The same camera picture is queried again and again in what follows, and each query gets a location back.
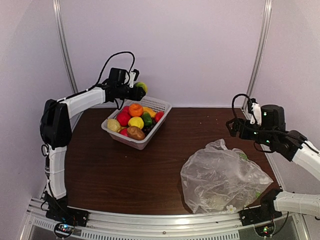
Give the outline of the orange fruit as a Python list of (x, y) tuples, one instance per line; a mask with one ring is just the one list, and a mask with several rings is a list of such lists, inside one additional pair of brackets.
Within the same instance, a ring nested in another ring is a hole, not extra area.
[(140, 117), (144, 113), (144, 109), (140, 104), (133, 103), (129, 106), (128, 113), (132, 117)]

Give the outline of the pink fruit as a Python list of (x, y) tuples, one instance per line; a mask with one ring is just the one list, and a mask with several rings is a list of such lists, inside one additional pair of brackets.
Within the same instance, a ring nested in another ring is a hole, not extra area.
[(119, 124), (122, 126), (122, 127), (126, 127), (130, 121), (132, 117), (130, 116), (129, 113), (127, 112), (120, 112), (117, 117), (116, 117), (116, 120), (119, 122)]

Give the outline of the brown potato-like fruit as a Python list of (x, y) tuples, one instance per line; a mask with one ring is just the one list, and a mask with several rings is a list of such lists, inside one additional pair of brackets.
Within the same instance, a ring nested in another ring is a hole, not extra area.
[(145, 133), (137, 126), (129, 126), (127, 128), (127, 135), (137, 141), (142, 141), (145, 139)]

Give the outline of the clear printed plastic bag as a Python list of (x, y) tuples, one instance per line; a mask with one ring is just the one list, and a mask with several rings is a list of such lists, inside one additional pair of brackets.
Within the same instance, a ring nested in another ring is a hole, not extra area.
[(180, 171), (185, 204), (194, 214), (234, 214), (257, 200), (272, 178), (224, 139), (191, 155)]

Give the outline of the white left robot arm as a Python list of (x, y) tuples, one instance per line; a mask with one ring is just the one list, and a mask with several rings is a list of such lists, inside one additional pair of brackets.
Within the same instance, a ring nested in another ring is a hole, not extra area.
[(140, 101), (147, 92), (135, 83), (139, 74), (137, 69), (126, 71), (113, 67), (102, 83), (62, 99), (45, 102), (39, 130), (43, 141), (41, 150), (46, 157), (46, 185), (52, 198), (59, 200), (67, 195), (65, 155), (72, 139), (71, 119), (89, 108), (116, 99)]

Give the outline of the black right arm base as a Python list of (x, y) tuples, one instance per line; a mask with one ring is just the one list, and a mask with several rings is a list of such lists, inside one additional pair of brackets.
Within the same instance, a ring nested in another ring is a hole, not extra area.
[(272, 237), (276, 232), (275, 219), (283, 214), (275, 210), (274, 201), (276, 196), (281, 193), (281, 189), (271, 189), (261, 199), (260, 206), (244, 207), (238, 212), (241, 224), (245, 226), (254, 226), (255, 233), (262, 238)]

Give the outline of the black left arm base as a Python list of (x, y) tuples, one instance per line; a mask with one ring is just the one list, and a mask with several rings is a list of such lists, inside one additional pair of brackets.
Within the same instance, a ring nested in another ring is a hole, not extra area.
[(77, 227), (87, 226), (89, 212), (68, 207), (66, 196), (56, 200), (45, 191), (40, 208), (45, 211), (46, 218), (56, 221), (53, 233), (59, 239), (69, 238)]

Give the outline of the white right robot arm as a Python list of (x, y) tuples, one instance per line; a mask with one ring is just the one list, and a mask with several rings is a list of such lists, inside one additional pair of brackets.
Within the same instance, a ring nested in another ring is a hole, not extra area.
[[(293, 105), (284, 107), (286, 126), (289, 130), (297, 130), (311, 141), (317, 148), (320, 148), (320, 119), (317, 116), (318, 111), (311, 111), (298, 108)], [(270, 167), (270, 176), (275, 177), (277, 183), (275, 188), (283, 188), (288, 192), (295, 192), (302, 195), (319, 195), (320, 181), (309, 173), (302, 166), (286, 160), (279, 153), (263, 153), (269, 149), (265, 145), (257, 145), (252, 140), (241, 140), (235, 137), (232, 141), (238, 142), (238, 148), (244, 150), (245, 144), (252, 148), (252, 153), (247, 153), (250, 160), (257, 158), (255, 161), (259, 165), (266, 163)]]

